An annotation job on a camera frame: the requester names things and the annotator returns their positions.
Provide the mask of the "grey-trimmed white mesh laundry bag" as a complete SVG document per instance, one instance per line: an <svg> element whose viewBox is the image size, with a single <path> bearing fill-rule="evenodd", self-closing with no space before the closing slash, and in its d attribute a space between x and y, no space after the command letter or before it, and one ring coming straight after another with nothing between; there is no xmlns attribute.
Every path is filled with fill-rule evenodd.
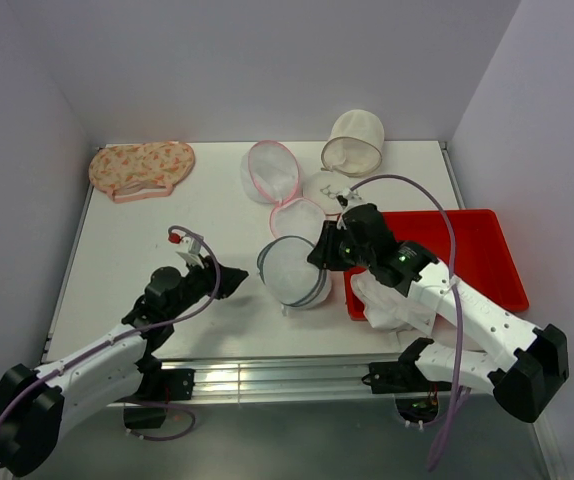
<svg viewBox="0 0 574 480"><path fill-rule="evenodd" d="M315 308L331 293L330 274L307 261L313 248L308 239L287 235L267 244L257 256L258 275L283 316Z"/></svg>

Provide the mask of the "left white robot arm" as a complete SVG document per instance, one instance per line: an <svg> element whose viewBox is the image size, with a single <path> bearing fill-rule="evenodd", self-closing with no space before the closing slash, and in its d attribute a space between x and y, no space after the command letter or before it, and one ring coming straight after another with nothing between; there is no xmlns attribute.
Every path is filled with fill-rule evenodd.
<svg viewBox="0 0 574 480"><path fill-rule="evenodd" d="M0 469L28 475L92 414L125 398L157 395L162 375L154 353L175 323L228 298L248 276L211 256L186 273L161 267L121 323L89 346L39 367L8 369L0 379Z"/></svg>

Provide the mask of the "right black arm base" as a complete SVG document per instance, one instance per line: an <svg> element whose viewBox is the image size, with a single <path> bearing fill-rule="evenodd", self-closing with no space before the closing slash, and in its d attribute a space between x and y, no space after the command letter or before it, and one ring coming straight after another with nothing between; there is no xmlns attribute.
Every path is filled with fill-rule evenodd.
<svg viewBox="0 0 574 480"><path fill-rule="evenodd" d="M427 380L412 363L372 362L361 378L374 395L394 395L404 421L427 423L438 418L439 394L451 390L448 382Z"/></svg>

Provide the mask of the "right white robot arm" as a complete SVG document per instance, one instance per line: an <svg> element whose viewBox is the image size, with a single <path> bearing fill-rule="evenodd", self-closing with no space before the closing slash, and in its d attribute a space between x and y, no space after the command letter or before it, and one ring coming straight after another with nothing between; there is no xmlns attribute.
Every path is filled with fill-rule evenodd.
<svg viewBox="0 0 574 480"><path fill-rule="evenodd" d="M567 337L503 309L414 241L398 241L371 203L343 194L308 256L323 271L361 273L353 293L376 330L422 332L390 365L371 366L374 393L439 383L492 395L514 418L535 422L569 377Z"/></svg>

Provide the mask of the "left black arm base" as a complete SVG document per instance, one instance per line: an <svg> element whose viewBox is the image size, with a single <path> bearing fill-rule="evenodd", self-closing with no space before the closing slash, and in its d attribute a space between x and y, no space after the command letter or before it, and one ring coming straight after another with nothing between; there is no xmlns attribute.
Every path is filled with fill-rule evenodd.
<svg viewBox="0 0 574 480"><path fill-rule="evenodd" d="M195 370L191 368L146 374L139 389L126 397L131 403L123 409L124 426L137 431L159 429L168 416L166 405L192 398L194 380Z"/></svg>

